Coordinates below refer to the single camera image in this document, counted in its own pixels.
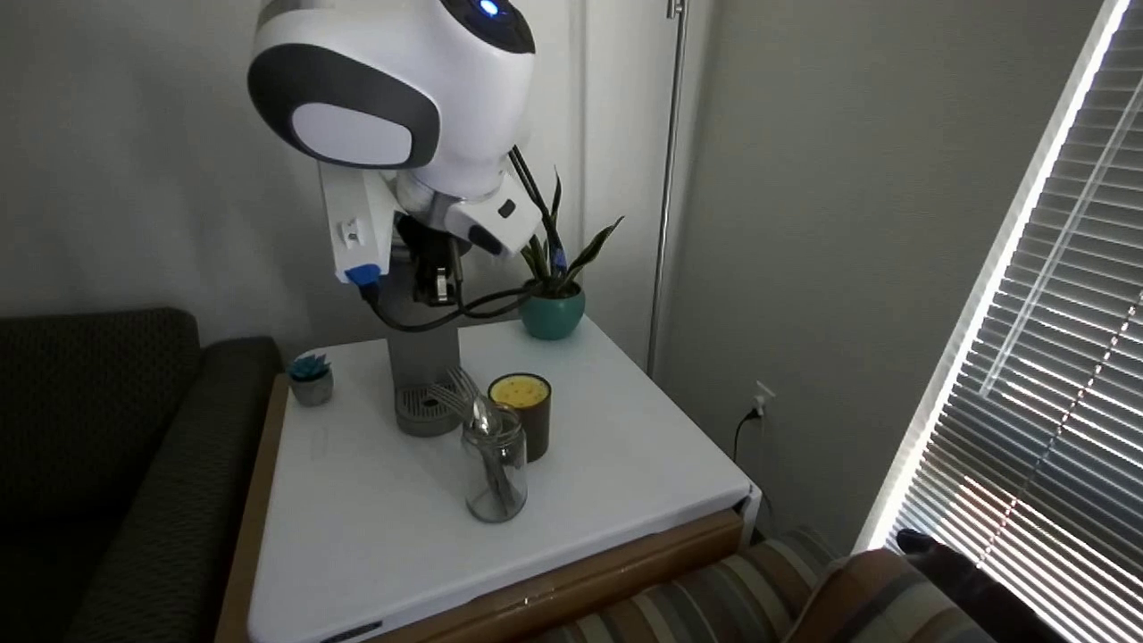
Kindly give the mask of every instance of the window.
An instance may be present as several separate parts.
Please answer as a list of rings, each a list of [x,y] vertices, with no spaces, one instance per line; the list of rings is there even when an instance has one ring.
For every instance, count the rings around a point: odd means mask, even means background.
[[[1106,0],[856,546],[930,532],[1143,640],[1143,0]]]

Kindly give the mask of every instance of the white table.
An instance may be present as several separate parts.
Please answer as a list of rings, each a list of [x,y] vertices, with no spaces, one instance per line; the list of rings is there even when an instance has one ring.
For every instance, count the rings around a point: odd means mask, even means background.
[[[755,521],[756,485],[594,320],[561,342],[537,342],[519,320],[462,332],[480,385],[502,370],[552,385],[549,450],[502,525],[464,510],[456,432],[396,432],[381,339],[323,353],[333,403],[286,403],[255,640],[394,633],[736,503]]]

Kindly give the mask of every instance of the window blinds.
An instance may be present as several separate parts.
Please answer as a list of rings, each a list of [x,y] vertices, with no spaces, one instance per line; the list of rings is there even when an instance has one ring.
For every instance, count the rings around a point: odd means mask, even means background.
[[[896,528],[1069,640],[1143,640],[1143,0],[1037,197]]]

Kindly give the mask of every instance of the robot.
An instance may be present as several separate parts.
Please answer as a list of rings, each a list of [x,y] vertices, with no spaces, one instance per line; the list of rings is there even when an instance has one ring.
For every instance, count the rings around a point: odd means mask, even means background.
[[[402,432],[452,428],[436,389],[464,375],[456,317],[525,295],[464,300],[456,255],[515,252],[538,225],[537,191],[502,171],[531,63],[537,40],[511,0],[262,5],[250,99],[323,166],[336,278],[389,323]]]

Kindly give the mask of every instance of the dark couch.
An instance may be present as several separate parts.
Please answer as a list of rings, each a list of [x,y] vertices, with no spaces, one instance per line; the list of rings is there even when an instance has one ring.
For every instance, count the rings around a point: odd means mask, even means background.
[[[211,640],[275,370],[183,309],[0,320],[0,640]]]

